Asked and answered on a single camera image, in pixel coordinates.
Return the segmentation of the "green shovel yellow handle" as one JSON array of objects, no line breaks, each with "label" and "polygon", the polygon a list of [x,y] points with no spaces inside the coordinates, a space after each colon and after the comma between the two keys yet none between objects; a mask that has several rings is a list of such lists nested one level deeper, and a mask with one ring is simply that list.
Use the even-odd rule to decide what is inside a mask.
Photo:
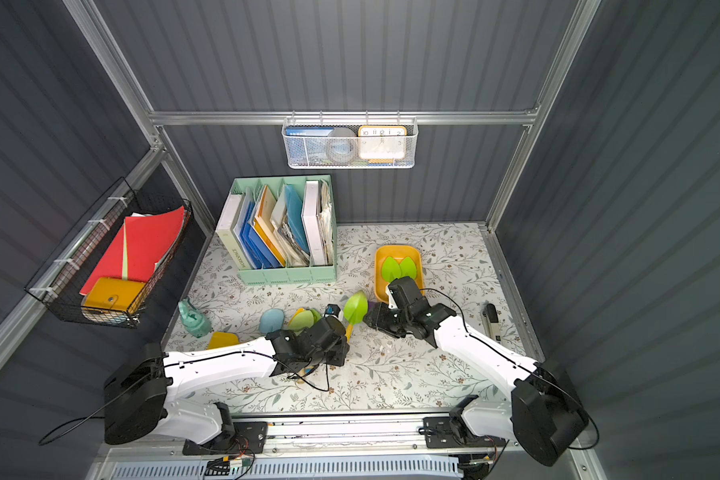
[{"label": "green shovel yellow handle", "polygon": [[350,340],[354,327],[363,322],[368,312],[368,299],[363,291],[353,294],[346,302],[343,314],[347,322],[346,339]]},{"label": "green shovel yellow handle", "polygon": [[411,257],[405,257],[399,262],[400,274],[402,277],[410,277],[416,279],[418,277],[418,267]]},{"label": "green shovel yellow handle", "polygon": [[381,267],[381,276],[387,283],[391,283],[401,277],[399,261],[393,257],[386,257]]}]

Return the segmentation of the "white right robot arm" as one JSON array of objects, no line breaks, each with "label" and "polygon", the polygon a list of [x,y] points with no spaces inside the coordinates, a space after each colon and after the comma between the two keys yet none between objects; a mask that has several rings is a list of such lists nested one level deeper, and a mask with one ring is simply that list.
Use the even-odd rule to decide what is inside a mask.
[{"label": "white right robot arm", "polygon": [[427,421],[428,440],[466,445],[483,438],[514,440],[537,463],[551,467],[593,421],[565,368],[519,355],[472,328],[460,310],[432,304],[410,277],[386,287],[388,300],[370,307],[363,321],[393,338],[408,335],[470,365],[502,395],[494,406],[477,394],[449,411],[445,425]]}]

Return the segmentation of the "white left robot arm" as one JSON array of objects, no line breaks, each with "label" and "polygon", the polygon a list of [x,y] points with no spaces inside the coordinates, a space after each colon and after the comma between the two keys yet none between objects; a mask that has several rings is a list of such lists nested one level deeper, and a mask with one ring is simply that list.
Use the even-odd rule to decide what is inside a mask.
[{"label": "white left robot arm", "polygon": [[278,330],[213,350],[166,352],[148,344],[105,381],[104,441],[114,446],[158,435],[184,440],[189,454],[230,451],[236,430],[228,406],[201,405],[190,395],[231,381],[300,377],[309,366],[340,367],[348,351],[346,329],[334,315],[301,333]]}]

